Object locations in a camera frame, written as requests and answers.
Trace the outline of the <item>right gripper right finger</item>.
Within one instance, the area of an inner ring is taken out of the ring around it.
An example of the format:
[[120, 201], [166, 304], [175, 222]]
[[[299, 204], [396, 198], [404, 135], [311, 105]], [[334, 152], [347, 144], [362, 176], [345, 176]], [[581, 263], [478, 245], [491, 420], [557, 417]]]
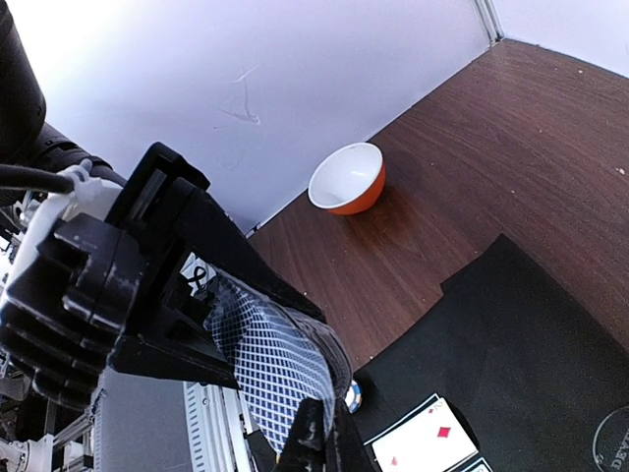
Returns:
[[374, 467], [348, 412], [337, 412], [326, 439], [326, 470], [373, 472]]

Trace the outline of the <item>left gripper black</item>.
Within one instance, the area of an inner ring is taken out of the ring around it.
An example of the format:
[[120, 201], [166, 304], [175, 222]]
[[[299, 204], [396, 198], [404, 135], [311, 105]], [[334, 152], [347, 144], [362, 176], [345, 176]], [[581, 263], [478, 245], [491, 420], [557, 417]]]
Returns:
[[200, 304], [180, 274], [190, 254], [325, 321], [266, 263], [208, 185], [181, 155], [154, 144], [104, 220], [83, 212], [58, 219], [34, 262], [6, 283], [1, 345], [39, 394], [85, 408], [106, 368], [236, 389], [234, 369], [202, 327]]

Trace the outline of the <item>left aluminium frame post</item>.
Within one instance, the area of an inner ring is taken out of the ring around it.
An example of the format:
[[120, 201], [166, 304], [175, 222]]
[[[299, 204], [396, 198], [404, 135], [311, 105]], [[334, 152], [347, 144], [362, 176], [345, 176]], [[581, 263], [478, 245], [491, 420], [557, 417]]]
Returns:
[[492, 0], [473, 0], [479, 18], [490, 44], [496, 44], [504, 38], [497, 10]]

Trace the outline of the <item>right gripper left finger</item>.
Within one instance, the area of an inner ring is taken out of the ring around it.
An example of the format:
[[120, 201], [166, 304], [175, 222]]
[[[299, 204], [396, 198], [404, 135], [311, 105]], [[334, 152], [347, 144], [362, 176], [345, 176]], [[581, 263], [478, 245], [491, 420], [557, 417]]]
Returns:
[[322, 471], [325, 462], [323, 403], [304, 399], [279, 456], [277, 470], [315, 472]]

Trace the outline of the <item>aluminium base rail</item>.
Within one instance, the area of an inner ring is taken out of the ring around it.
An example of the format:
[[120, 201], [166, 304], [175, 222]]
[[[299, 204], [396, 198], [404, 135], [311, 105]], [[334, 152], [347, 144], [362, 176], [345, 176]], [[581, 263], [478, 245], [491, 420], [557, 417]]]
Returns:
[[[1, 441], [3, 471], [101, 471], [101, 390], [92, 405], [59, 433], [52, 432], [56, 408], [47, 406], [44, 435], [37, 441]], [[271, 471], [275, 453], [233, 389], [183, 384], [190, 463], [169, 471]]]

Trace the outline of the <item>two of diamonds card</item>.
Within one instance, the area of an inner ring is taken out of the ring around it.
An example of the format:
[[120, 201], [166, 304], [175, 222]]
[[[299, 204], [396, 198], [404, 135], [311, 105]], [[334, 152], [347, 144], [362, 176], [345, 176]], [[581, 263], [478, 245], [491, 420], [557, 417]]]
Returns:
[[443, 397], [375, 440], [372, 450], [382, 471], [452, 471], [479, 452]]

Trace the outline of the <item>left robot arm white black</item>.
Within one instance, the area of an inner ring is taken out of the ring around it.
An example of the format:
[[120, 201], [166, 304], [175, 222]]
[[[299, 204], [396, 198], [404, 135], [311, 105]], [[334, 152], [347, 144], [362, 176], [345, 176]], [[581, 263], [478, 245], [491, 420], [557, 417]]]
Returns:
[[316, 320], [182, 155], [152, 145], [129, 179], [45, 121], [46, 103], [8, 8], [1, 11], [1, 203], [38, 194], [1, 228], [22, 242], [1, 302], [1, 346], [40, 395], [89, 407], [106, 368], [235, 387], [181, 274], [188, 256]]

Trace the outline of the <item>grey playing card deck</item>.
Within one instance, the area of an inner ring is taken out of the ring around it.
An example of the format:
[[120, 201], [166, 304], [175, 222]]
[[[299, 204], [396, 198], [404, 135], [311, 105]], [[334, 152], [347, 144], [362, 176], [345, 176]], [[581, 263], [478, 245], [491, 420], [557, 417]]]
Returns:
[[329, 436], [348, 409], [353, 380], [336, 332], [196, 256], [185, 262], [183, 274], [208, 306], [202, 327], [233, 369], [271, 448], [282, 452], [305, 399], [322, 403], [323, 433]]

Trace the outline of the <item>blue white chip stack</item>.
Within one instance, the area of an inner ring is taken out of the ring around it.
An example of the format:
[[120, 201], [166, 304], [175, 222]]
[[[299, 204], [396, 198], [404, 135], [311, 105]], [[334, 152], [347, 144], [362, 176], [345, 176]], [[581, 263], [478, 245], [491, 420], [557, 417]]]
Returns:
[[345, 396], [345, 404], [348, 411], [353, 414], [361, 407], [363, 401], [363, 392], [361, 386], [356, 380], [351, 380], [350, 386]]

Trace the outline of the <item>black poker cloth mat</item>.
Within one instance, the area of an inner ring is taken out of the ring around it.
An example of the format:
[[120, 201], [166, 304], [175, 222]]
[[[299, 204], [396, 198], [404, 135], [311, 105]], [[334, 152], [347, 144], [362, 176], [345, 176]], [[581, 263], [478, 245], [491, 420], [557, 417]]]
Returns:
[[626, 350], [505, 236], [441, 289], [357, 372], [364, 442], [438, 394], [495, 471], [599, 471], [595, 431], [628, 407]]

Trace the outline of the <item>white red bowl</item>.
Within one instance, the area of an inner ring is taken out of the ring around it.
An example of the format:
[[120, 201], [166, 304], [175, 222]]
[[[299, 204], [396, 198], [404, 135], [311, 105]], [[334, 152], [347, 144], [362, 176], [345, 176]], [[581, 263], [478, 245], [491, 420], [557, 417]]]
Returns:
[[374, 206], [383, 192], [386, 168], [381, 150], [370, 143], [344, 146], [314, 171], [308, 198], [336, 215], [354, 215]]

